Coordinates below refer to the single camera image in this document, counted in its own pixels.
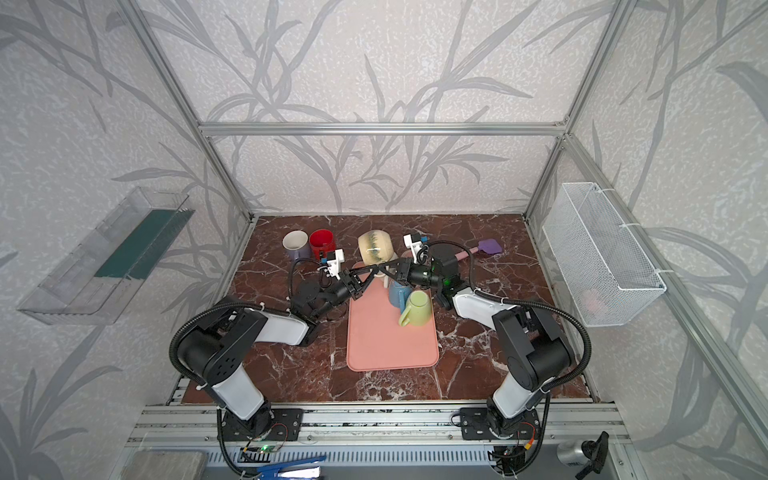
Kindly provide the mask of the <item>aluminium front rail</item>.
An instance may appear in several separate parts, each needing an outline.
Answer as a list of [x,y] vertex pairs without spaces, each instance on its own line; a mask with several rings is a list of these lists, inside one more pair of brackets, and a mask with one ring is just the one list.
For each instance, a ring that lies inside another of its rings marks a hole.
[[[484,466],[495,446],[523,446],[535,434],[530,424],[504,439],[480,438],[477,423],[461,419],[460,409],[473,402],[340,402],[300,403],[300,420],[280,422],[297,437],[278,431],[272,440],[228,442],[228,457],[241,466],[321,457],[327,466]],[[141,413],[113,470],[119,476],[137,453],[192,451],[208,464],[224,465],[216,439],[216,410],[209,405],[147,407]],[[608,465],[621,475],[630,473],[639,457],[624,421],[613,404],[554,400],[545,446],[609,436]]]

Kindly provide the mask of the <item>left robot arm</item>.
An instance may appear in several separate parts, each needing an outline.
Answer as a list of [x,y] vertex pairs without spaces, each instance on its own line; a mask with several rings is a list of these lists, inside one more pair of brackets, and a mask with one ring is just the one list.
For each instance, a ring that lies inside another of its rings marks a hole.
[[252,425],[267,422],[272,418],[270,402],[243,366],[252,345],[310,345],[326,314],[360,298],[382,269],[373,265],[343,270],[325,288],[306,281],[291,296],[287,310],[226,297],[176,331],[169,345],[169,360],[238,421]]

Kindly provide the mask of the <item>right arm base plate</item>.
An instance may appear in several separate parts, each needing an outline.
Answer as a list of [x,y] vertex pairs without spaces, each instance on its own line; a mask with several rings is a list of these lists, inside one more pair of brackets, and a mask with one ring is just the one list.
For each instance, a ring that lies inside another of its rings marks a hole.
[[536,410],[524,410],[513,418],[505,418],[487,407],[465,407],[451,416],[451,423],[460,428],[463,440],[532,443],[540,436]]

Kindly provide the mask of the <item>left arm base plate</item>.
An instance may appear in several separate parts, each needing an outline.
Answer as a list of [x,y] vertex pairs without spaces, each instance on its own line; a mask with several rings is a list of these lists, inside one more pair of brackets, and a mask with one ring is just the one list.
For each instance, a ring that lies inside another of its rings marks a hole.
[[302,425],[304,410],[276,408],[260,409],[252,419],[242,420],[228,410],[223,412],[221,435],[225,442],[234,441],[296,441]]

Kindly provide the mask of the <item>lavender purple mug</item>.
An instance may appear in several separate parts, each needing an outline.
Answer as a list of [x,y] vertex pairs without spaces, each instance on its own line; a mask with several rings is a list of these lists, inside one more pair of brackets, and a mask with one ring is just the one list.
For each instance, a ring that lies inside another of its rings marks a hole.
[[294,230],[287,233],[282,239],[282,246],[291,262],[313,257],[309,235],[305,231]]

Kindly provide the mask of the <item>light green mug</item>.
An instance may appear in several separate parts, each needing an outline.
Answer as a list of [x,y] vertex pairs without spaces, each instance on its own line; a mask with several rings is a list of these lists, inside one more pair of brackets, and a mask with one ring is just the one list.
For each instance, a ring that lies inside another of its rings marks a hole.
[[408,297],[398,324],[406,326],[424,326],[432,318],[432,301],[428,293],[414,290]]

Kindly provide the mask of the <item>red mug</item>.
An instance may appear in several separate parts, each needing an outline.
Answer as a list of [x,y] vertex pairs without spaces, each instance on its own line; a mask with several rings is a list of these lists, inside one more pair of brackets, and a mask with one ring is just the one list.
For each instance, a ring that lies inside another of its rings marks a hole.
[[328,229],[318,229],[309,236],[312,254],[317,261],[327,258],[336,250],[334,234]]

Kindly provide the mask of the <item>beige speckled round mug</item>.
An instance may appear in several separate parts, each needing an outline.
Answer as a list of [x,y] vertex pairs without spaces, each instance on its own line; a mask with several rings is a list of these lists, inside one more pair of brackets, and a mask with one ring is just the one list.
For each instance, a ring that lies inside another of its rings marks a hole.
[[370,230],[360,235],[358,247],[365,265],[388,262],[394,255],[391,237],[383,230]]

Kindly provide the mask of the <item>pink plastic tray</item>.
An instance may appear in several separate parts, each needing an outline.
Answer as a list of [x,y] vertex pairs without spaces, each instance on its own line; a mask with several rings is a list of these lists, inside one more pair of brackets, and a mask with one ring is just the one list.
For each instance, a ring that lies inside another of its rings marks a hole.
[[435,319],[401,326],[380,278],[349,304],[346,362],[356,372],[431,367],[439,358]]

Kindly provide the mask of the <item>purple pink spatula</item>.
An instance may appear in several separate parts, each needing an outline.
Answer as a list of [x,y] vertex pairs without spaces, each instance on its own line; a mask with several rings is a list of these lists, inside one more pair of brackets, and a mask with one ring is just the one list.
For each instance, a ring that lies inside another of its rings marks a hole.
[[503,251],[502,245],[495,239],[483,239],[475,247],[469,249],[469,252],[461,250],[455,254],[457,260],[464,260],[470,254],[483,253],[489,256],[500,254]]

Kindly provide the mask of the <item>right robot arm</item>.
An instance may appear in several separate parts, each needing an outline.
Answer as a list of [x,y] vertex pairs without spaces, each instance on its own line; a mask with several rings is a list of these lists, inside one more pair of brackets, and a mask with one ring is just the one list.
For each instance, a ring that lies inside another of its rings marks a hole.
[[387,277],[436,294],[438,304],[462,319],[496,332],[508,374],[487,401],[486,423],[500,432],[524,420],[551,391],[581,375],[591,359],[591,340],[571,314],[546,303],[511,300],[478,289],[474,267],[461,277],[457,242],[432,240],[412,258],[373,268]]

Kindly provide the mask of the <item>blue handled tool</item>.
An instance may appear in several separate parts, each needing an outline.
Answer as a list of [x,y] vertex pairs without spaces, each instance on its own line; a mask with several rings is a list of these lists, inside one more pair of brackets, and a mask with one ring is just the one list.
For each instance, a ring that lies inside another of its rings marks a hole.
[[261,480],[312,480],[320,479],[321,463],[326,460],[325,455],[303,458],[294,461],[268,464],[257,468],[257,478]]

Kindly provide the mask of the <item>blue dotted mug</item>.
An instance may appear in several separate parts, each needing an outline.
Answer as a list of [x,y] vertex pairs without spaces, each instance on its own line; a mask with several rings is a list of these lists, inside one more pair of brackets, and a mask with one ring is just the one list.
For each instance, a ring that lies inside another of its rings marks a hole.
[[402,313],[407,305],[407,301],[412,293],[413,289],[401,284],[397,281],[392,281],[388,287],[388,299],[390,304],[397,308]]

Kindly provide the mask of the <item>black clamp knob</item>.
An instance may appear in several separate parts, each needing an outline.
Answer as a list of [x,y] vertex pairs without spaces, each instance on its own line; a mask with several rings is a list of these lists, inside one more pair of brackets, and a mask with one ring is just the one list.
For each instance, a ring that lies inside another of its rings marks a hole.
[[589,474],[600,474],[605,466],[610,435],[603,431],[596,440],[572,440],[557,446],[557,458],[565,466],[579,467],[575,475],[583,480]]

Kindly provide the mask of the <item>clear plastic wall shelf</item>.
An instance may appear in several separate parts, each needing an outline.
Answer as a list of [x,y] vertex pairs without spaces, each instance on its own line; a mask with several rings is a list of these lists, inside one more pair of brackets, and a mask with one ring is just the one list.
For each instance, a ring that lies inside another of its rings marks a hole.
[[111,325],[195,210],[181,192],[134,188],[19,304],[47,325]]

